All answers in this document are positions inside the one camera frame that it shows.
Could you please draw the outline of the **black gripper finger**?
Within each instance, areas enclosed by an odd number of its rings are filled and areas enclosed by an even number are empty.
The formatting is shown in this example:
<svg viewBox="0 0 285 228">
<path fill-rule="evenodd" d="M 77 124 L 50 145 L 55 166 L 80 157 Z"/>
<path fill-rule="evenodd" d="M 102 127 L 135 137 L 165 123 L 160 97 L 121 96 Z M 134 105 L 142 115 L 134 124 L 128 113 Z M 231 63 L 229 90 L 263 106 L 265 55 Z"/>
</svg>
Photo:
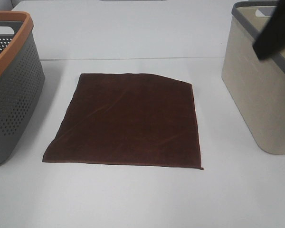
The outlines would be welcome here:
<svg viewBox="0 0 285 228">
<path fill-rule="evenodd" d="M 265 60 L 285 49 L 285 0 L 276 8 L 252 45 L 259 60 Z"/>
</svg>

